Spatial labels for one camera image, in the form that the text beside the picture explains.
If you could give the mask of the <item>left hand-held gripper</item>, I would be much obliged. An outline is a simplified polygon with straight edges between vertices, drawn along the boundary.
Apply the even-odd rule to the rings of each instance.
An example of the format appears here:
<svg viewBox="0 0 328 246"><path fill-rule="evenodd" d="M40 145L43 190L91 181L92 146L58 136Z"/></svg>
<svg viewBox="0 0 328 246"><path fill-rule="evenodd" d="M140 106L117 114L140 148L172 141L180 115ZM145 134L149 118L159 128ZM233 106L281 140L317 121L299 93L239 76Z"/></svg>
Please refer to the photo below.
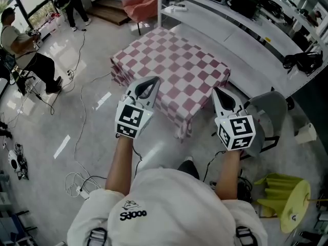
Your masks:
<svg viewBox="0 0 328 246"><path fill-rule="evenodd" d="M133 81L118 102L115 131L136 139L150 123L161 80L158 76L142 77Z"/></svg>

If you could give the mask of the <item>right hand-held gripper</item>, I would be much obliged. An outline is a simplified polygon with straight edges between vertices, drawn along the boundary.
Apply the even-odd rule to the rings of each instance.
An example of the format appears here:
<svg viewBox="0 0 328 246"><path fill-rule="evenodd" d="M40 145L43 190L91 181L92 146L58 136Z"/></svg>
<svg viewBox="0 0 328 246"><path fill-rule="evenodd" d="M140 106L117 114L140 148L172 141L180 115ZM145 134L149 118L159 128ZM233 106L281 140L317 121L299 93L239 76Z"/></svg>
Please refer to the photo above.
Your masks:
<svg viewBox="0 0 328 246"><path fill-rule="evenodd" d="M250 147L256 130L252 115L243 108L240 98L233 92L214 87L212 101L217 117L217 135L228 151L242 150Z"/></svg>

